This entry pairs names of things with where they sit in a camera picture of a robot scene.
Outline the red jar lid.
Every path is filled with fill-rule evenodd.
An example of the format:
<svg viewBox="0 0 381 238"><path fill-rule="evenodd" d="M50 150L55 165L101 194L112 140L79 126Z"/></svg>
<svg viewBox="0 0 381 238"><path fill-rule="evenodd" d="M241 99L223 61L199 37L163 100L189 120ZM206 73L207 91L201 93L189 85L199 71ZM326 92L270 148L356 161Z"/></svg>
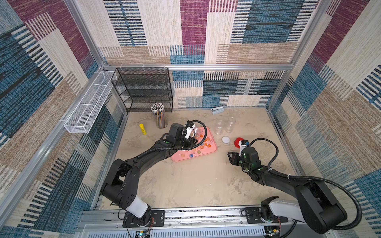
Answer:
<svg viewBox="0 0 381 238"><path fill-rule="evenodd" d="M234 141L234 145L236 148L240 148L240 141L242 141L243 139L241 137L237 137Z"/></svg>

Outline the white jar lid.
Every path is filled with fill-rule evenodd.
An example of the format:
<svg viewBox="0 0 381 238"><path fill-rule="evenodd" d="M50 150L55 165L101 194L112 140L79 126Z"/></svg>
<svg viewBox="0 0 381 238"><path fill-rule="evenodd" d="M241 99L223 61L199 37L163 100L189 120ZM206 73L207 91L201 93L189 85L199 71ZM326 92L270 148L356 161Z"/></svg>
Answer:
<svg viewBox="0 0 381 238"><path fill-rule="evenodd" d="M222 137L221 140L224 144L229 144L231 142L231 139L227 136Z"/></svg>

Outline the clear candy jar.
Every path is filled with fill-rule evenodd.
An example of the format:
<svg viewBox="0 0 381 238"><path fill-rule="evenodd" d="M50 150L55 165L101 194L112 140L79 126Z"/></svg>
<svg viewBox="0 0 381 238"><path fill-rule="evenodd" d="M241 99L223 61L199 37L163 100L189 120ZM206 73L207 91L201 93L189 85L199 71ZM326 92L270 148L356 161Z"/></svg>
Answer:
<svg viewBox="0 0 381 238"><path fill-rule="evenodd" d="M221 135L224 130L224 122L221 119L216 120L214 132L216 135Z"/></svg>

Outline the red lid candy jar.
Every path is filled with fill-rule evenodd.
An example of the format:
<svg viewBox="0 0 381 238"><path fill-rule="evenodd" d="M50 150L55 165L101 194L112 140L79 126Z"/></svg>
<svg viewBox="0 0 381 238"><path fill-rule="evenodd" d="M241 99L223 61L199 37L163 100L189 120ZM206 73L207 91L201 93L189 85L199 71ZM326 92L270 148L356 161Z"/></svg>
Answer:
<svg viewBox="0 0 381 238"><path fill-rule="evenodd" d="M236 119L234 117L229 117L225 123L225 131L231 133L235 127Z"/></svg>

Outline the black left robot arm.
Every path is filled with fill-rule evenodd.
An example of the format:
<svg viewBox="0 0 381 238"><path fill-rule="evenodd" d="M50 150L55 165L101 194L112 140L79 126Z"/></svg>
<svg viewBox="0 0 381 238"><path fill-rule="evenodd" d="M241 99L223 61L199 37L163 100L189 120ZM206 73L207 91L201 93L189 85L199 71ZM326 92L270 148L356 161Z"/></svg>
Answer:
<svg viewBox="0 0 381 238"><path fill-rule="evenodd" d="M177 151L190 151L201 145L205 137L195 138L196 124L200 124L207 136L206 125L199 120L187 121L185 125L173 123L168 133L138 156L127 160L117 159L112 164L101 186L101 195L131 215L138 225L148 225L153 218L151 207L138 197L141 175L160 161L172 157Z"/></svg>

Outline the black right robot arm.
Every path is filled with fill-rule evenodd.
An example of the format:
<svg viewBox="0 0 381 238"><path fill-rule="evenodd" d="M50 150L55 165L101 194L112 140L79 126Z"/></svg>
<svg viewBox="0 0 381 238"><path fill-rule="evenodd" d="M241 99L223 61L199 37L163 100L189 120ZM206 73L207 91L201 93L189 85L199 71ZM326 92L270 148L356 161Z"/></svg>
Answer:
<svg viewBox="0 0 381 238"><path fill-rule="evenodd" d="M294 197L304 222L316 233L324 234L347 219L345 209L323 181L283 178L272 174L252 147L245 148L241 156L237 152L229 152L228 158L233 166L241 167L253 181Z"/></svg>

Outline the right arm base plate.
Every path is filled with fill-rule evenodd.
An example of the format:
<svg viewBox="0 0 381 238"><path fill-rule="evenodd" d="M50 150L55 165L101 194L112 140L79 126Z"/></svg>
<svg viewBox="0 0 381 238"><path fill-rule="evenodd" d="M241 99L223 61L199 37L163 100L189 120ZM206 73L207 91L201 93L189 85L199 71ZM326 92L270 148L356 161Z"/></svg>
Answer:
<svg viewBox="0 0 381 238"><path fill-rule="evenodd" d="M262 207L246 207L241 211L241 215L247 219L248 224L264 223L287 223L286 217L277 217L271 211L262 209Z"/></svg>

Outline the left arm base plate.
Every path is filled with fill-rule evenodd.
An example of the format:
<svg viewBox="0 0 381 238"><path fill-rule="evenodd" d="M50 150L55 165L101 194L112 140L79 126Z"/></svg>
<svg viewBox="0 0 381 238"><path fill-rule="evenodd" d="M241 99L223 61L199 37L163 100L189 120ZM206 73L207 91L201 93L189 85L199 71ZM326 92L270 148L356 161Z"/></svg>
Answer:
<svg viewBox="0 0 381 238"><path fill-rule="evenodd" d="M147 210L146 213L138 218L130 212L126 212L123 219L123 228L148 228L163 227L165 220L164 210Z"/></svg>

